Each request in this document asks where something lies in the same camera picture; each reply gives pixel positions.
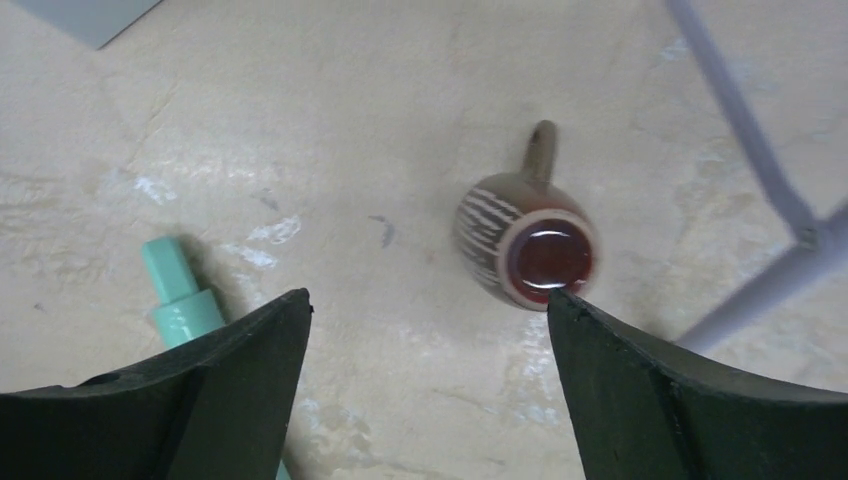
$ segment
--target mug rim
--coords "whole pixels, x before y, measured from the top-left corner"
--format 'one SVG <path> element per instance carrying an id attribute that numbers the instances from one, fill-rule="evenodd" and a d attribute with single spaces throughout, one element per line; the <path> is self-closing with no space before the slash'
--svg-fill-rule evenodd
<path id="1" fill-rule="evenodd" d="M 520 235 L 528 227 L 542 220 L 562 220 L 568 222 L 580 230 L 580 233 L 583 234 L 589 242 L 589 246 L 592 249 L 592 268 L 589 270 L 589 276 L 586 278 L 586 283 L 580 287 L 581 294 L 587 292 L 594 285 L 599 267 L 598 259 L 600 258 L 600 255 L 598 254 L 598 249 L 600 247 L 597 242 L 595 229 L 588 220 L 584 219 L 577 213 L 562 208 L 542 208 L 528 212 L 513 222 L 507 231 L 504 232 L 503 237 L 501 237 L 501 240 L 497 245 L 496 251 L 498 252 L 498 255 L 497 264 L 495 266 L 497 270 L 496 273 L 498 275 L 498 280 L 501 283 L 501 288 L 510 300 L 524 308 L 537 312 L 547 311 L 548 303 L 534 302 L 518 291 L 510 279 L 507 261 L 509 260 L 508 250 L 512 245 L 512 242 L 514 242 L 518 235 Z"/>

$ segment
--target teal marker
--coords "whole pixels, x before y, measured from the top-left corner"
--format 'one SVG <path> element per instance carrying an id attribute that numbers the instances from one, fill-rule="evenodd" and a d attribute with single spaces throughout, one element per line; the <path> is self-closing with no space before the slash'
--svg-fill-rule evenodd
<path id="1" fill-rule="evenodd" d="M 141 256 L 160 307 L 153 320 L 167 348 L 174 348 L 224 326 L 224 318 L 209 290 L 200 291 L 177 239 L 161 237 L 141 247 Z M 291 480 L 283 462 L 276 480 Z"/>

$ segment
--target metal frame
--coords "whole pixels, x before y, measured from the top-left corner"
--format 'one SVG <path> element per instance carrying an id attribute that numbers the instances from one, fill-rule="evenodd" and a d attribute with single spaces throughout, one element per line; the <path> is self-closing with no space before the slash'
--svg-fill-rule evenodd
<path id="1" fill-rule="evenodd" d="M 819 221 L 786 179 L 777 157 L 689 0 L 666 0 L 689 47 L 745 150 L 766 198 L 796 243 L 759 275 L 695 324 L 677 345 L 706 353 L 803 287 L 848 261 L 848 203 Z"/>

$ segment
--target dark liquid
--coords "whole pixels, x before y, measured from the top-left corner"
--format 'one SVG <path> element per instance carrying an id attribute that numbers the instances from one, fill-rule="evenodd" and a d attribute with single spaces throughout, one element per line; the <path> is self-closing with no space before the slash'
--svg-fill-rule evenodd
<path id="1" fill-rule="evenodd" d="M 556 288 L 577 293 L 592 271 L 592 245 L 570 222 L 542 220 L 525 229 L 509 249 L 510 280 L 529 300 L 547 303 Z"/>

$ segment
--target brown mug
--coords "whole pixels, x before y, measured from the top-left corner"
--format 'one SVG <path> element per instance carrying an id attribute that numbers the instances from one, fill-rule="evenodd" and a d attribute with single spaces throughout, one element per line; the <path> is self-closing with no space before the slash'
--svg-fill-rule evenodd
<path id="1" fill-rule="evenodd" d="M 545 311 L 556 288 L 585 293 L 598 263 L 597 234 L 571 197 L 550 184 L 557 128 L 543 120 L 517 173 L 481 180 L 459 204 L 453 235 L 468 271 L 508 303 Z"/>

